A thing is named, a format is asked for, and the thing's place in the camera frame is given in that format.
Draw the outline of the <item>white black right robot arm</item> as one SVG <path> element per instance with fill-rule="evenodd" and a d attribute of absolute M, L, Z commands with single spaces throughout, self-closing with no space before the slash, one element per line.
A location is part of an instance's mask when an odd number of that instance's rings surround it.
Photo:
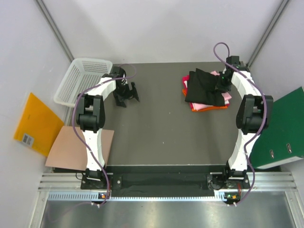
<path fill-rule="evenodd" d="M 239 56 L 226 58 L 226 68 L 220 72 L 215 89 L 228 92 L 232 86 L 237 89 L 242 101 L 236 116 L 237 142 L 221 179 L 227 188 L 233 188 L 245 178 L 247 158 L 261 132 L 269 126 L 274 102 L 272 96 L 263 95 L 255 87 L 248 68 L 240 62 Z"/>

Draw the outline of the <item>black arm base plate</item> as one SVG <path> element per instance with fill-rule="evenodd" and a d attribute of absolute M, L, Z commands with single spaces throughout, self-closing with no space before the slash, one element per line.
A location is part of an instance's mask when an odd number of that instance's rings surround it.
<path fill-rule="evenodd" d="M 100 180 L 83 172 L 81 189 L 110 190 L 111 196 L 188 197 L 211 196 L 216 190 L 247 190 L 243 180 L 224 178 L 224 165 L 122 165 L 108 166 Z"/>

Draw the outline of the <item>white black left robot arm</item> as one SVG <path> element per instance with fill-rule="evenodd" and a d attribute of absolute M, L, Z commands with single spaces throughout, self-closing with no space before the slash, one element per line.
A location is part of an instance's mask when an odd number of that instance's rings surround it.
<path fill-rule="evenodd" d="M 122 65 L 114 66 L 110 73 L 104 74 L 100 81 L 81 92 L 77 96 L 73 110 L 72 120 L 79 125 L 84 138 L 73 130 L 80 141 L 85 145 L 87 152 L 87 165 L 85 173 L 97 188 L 107 185 L 108 177 L 105 172 L 106 161 L 102 153 L 101 134 L 105 124 L 104 101 L 114 95 L 115 104 L 126 107 L 125 101 L 136 99 L 140 101 L 134 82 L 128 83 L 128 76 Z"/>

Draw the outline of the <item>black printed t-shirt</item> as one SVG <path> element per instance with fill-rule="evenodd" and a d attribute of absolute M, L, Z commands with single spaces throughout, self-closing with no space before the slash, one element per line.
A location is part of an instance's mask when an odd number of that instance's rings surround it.
<path fill-rule="evenodd" d="M 216 90 L 219 75 L 196 68 L 189 72 L 185 102 L 212 106 L 224 106 L 222 93 Z"/>

